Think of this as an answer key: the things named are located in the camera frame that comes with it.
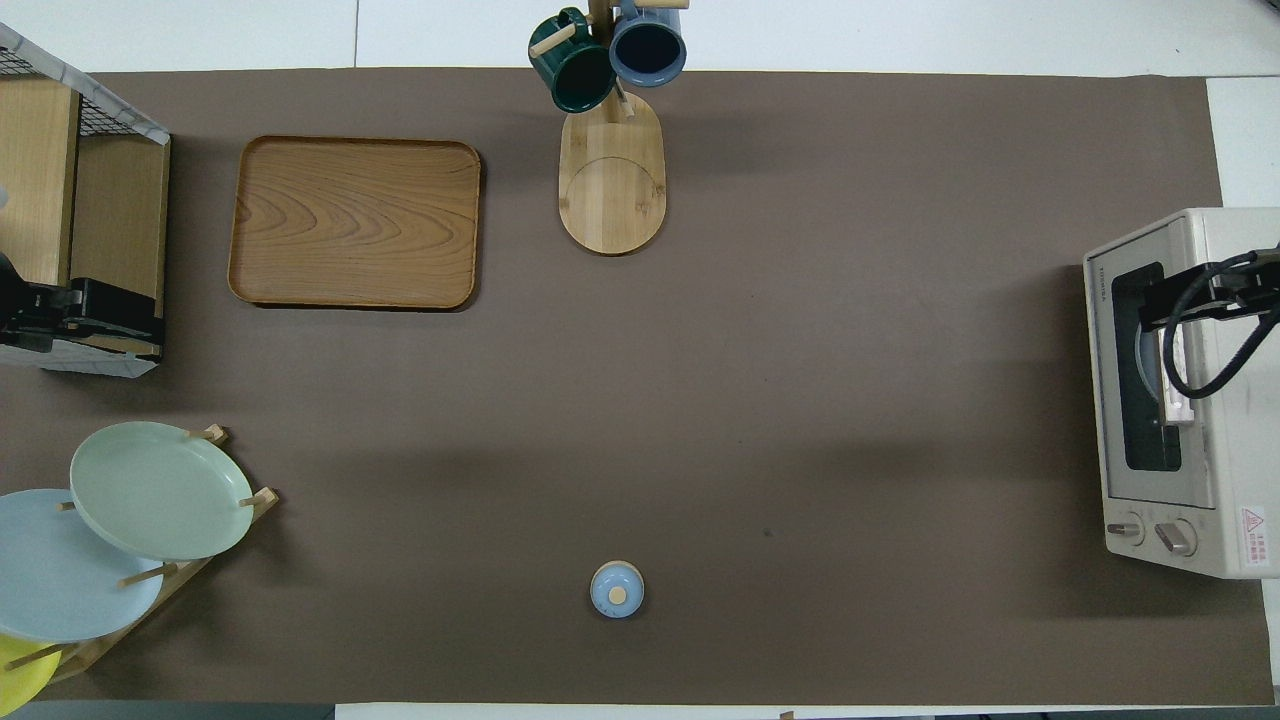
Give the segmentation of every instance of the wooden stand base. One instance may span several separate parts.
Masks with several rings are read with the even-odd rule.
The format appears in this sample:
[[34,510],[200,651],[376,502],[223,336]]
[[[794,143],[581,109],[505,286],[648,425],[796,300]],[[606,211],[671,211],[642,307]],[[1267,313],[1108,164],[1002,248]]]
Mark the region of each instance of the wooden stand base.
[[[280,500],[271,488],[262,488],[257,491],[253,497],[259,498],[257,502],[253,503],[253,523],[257,523],[262,515],[265,515],[271,507],[275,507],[275,503]],[[79,675],[84,670],[88,670],[91,665],[106,655],[106,651],[115,647],[115,643],[120,642],[124,635],[128,635],[133,628],[138,626],[138,623],[146,620],[147,616],[155,612],[156,607],[160,607],[164,601],[169,600],[173,593],[178,592],[178,589],[182,588],[187,580],[193,578],[205,565],[207,565],[210,560],[212,560],[212,557],[192,560],[189,562],[174,562],[173,568],[166,565],[164,584],[160,585],[160,594],[151,605],[151,609],[147,610],[146,614],[137,620],[137,623],[133,623],[128,628],[116,630],[109,635],[93,638],[91,641],[61,646],[61,662],[58,665],[58,670],[54,673],[54,678],[50,683],[65,680],[67,678]]]
[[582,247],[623,255],[649,242],[667,217],[667,160],[662,126],[648,102],[626,94],[572,114],[561,135],[561,222]]

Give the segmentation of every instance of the mug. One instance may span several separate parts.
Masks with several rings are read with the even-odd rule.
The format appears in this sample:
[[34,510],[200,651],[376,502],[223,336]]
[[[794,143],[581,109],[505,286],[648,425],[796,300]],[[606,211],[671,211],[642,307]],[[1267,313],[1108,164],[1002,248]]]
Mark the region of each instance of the mug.
[[658,87],[676,79],[685,68],[680,10],[641,9],[635,0],[622,0],[609,61],[620,78],[637,87]]
[[529,61],[552,91],[557,108],[566,113],[585,113],[609,96],[617,76],[609,64],[609,51],[591,38],[582,12],[564,8],[559,15],[543,20],[534,28],[529,45],[534,46],[568,26],[575,27],[572,37]]

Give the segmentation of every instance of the small blue lid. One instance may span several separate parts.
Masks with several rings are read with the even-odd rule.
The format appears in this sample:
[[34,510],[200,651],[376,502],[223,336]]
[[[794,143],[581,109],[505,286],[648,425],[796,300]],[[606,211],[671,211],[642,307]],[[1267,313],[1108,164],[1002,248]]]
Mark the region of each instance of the small blue lid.
[[591,605],[605,618],[627,618],[644,602],[644,578],[636,566],[612,560],[591,578]]

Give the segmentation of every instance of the yellow plate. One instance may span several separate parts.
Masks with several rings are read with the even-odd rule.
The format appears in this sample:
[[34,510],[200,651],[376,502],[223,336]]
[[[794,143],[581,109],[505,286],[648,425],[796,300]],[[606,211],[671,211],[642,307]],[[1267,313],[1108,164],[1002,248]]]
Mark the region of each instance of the yellow plate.
[[36,693],[49,684],[63,653],[55,652],[15,670],[5,670],[4,665],[47,646],[49,643],[35,643],[0,635],[0,717],[27,705],[28,700],[36,697]]

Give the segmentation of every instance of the plate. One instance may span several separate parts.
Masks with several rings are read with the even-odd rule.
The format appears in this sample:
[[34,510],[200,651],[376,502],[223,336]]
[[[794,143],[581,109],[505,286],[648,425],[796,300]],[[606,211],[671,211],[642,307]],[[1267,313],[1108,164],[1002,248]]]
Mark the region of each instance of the plate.
[[0,717],[27,705],[27,701],[45,689],[58,670],[63,653],[46,655],[13,670],[5,670],[5,662],[31,655],[47,644],[0,635]]
[[0,633],[70,643],[114,633],[151,607],[161,578],[115,583],[156,564],[97,537],[77,512],[59,511],[72,493],[28,489],[0,496]]
[[253,492],[211,442],[160,423],[122,423],[91,434],[72,457],[72,495],[84,523],[133,555],[210,557],[248,530]]

